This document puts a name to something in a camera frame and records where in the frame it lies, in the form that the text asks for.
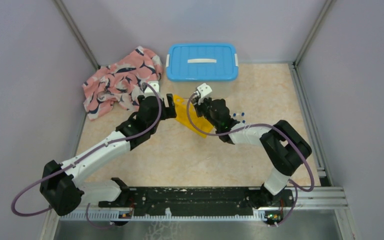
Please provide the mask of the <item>yellow test tube rack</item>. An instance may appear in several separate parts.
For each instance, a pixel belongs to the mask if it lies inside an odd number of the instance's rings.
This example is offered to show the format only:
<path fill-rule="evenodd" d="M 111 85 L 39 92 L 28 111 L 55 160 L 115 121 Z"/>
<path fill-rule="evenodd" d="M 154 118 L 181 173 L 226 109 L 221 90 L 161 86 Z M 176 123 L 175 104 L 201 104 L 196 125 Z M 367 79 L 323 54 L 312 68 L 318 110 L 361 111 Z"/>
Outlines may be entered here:
<path fill-rule="evenodd" d="M 190 123 L 187 116 L 187 100 L 175 94 L 173 96 L 173 101 L 176 111 L 175 120 L 190 129 L 191 131 L 193 131 L 194 133 L 198 134 L 202 138 L 206 138 L 206 134 L 203 134 L 200 131 L 196 130 Z M 213 130 L 214 127 L 210 124 L 210 122 L 208 122 L 203 117 L 197 117 L 196 111 L 192 104 L 190 104 L 189 106 L 189 116 L 195 126 L 201 131 L 205 133 L 210 133 Z"/>

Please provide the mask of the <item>pink patterned cloth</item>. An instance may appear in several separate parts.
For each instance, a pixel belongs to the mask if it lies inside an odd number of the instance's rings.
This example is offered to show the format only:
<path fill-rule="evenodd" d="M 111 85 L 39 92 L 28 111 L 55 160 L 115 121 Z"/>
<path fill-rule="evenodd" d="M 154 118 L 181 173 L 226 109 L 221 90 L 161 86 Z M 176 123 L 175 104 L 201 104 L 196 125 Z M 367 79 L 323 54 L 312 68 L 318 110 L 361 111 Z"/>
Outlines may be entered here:
<path fill-rule="evenodd" d="M 109 113 L 114 104 L 127 111 L 138 110 L 142 83 L 160 81 L 163 73 L 160 57 L 142 46 L 116 63 L 101 66 L 82 85 L 88 119 L 94 121 Z"/>

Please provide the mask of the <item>blue plastic bin lid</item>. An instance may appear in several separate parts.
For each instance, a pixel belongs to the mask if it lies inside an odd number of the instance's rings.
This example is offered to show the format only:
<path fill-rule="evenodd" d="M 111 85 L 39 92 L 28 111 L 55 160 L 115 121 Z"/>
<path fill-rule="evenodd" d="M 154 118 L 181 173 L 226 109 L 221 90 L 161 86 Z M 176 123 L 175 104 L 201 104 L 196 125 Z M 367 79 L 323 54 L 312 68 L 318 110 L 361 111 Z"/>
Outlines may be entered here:
<path fill-rule="evenodd" d="M 173 82 L 231 82 L 238 74 L 237 51 L 230 43 L 177 43 L 166 56 L 166 75 Z"/>

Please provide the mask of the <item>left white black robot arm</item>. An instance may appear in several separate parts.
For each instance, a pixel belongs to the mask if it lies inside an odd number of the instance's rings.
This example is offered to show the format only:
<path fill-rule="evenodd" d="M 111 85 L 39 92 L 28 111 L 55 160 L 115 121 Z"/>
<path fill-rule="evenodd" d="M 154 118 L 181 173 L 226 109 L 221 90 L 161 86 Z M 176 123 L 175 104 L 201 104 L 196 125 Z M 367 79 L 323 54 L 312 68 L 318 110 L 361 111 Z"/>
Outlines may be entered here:
<path fill-rule="evenodd" d="M 121 180 L 85 180 L 108 162 L 149 140 L 161 120 L 177 116 L 174 96 L 168 93 L 166 98 L 167 106 L 163 99 L 154 95 L 140 96 L 139 110 L 101 142 L 71 159 L 61 163 L 51 160 L 44 166 L 42 177 L 45 180 L 39 191 L 57 215 L 68 215 L 80 205 L 112 202 L 124 207 L 129 203 L 130 193 Z"/>

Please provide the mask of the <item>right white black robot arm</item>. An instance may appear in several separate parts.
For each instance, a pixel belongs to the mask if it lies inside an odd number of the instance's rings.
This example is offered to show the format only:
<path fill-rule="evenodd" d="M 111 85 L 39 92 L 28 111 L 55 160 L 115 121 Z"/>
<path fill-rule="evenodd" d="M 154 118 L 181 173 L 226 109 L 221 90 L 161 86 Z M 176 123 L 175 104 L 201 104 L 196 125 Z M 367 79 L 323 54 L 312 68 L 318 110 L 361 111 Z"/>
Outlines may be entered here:
<path fill-rule="evenodd" d="M 257 123 L 246 125 L 234 119 L 224 99 L 205 98 L 192 101 L 198 117 L 205 118 L 214 128 L 214 137 L 228 144 L 249 144 L 263 147 L 273 169 L 262 185 L 261 199 L 267 206 L 281 200 L 281 191 L 290 177 L 312 154 L 307 141 L 287 122 L 274 125 Z"/>

